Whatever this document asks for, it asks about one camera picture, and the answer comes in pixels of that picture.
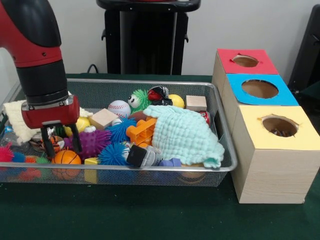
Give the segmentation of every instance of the purple spiky ball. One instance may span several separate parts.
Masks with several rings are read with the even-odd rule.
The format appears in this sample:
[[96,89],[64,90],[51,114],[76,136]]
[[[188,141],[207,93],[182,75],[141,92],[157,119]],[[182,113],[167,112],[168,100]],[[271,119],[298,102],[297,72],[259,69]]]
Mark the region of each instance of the purple spiky ball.
[[[97,157],[101,151],[109,144],[111,144],[111,132],[108,130],[94,132],[80,132],[80,142],[82,146],[82,152],[78,155],[84,161],[85,159]],[[73,149],[72,136],[64,138],[64,146]]]

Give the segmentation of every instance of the white towel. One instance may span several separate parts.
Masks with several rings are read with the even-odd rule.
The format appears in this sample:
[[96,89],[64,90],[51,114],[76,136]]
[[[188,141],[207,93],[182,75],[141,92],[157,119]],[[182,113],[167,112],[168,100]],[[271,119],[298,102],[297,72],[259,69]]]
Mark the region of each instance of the white towel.
[[[27,127],[21,113],[21,105],[25,100],[7,102],[3,105],[3,109],[9,118],[9,122],[12,125],[14,133],[17,135],[18,144],[26,143],[31,138],[40,132],[40,129],[30,129]],[[88,112],[80,107],[80,117],[88,118],[93,115],[92,112]]]

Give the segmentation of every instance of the circular hole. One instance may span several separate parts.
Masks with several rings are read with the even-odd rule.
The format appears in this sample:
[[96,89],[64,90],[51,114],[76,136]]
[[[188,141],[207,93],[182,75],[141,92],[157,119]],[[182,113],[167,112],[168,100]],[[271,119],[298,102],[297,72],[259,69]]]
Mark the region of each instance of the circular hole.
[[262,124],[270,133],[284,138],[291,137],[298,131],[293,121],[281,116],[266,117]]
[[258,65],[259,61],[252,56],[237,55],[232,59],[236,64],[245,68],[253,68]]
[[247,94],[261,98],[270,99],[278,95],[278,88],[270,82],[252,79],[242,83],[242,89]]

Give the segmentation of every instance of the red box top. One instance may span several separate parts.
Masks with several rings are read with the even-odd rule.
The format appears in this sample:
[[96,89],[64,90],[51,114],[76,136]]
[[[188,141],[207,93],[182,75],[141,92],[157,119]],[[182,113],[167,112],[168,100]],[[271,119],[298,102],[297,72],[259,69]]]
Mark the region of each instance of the red box top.
[[263,49],[218,49],[226,74],[279,74]]

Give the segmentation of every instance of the stacked wooden boxes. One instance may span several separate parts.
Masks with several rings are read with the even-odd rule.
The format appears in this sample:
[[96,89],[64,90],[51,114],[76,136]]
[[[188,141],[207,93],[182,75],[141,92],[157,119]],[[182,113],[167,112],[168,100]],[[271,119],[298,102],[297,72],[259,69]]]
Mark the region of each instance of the stacked wooden boxes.
[[240,203],[303,203],[320,167],[320,136],[264,50],[218,49],[219,90],[237,150]]

